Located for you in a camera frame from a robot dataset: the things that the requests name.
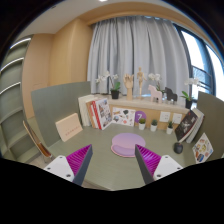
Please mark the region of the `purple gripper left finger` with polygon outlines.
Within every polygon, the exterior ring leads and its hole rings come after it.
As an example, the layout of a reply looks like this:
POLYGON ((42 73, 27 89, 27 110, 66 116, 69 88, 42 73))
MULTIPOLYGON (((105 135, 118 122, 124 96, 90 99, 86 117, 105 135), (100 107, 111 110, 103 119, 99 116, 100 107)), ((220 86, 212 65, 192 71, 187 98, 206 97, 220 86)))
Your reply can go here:
POLYGON ((87 145, 67 157, 59 155, 44 170, 81 186, 92 155, 92 145, 87 145))

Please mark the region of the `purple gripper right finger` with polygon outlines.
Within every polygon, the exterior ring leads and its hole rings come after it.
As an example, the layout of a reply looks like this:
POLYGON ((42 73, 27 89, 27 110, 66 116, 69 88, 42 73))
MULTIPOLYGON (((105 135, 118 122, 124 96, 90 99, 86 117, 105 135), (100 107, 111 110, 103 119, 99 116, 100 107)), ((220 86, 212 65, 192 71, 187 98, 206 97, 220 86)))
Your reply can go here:
POLYGON ((160 156, 141 145, 135 145, 135 156, 146 184, 182 169, 182 166, 169 155, 160 156))

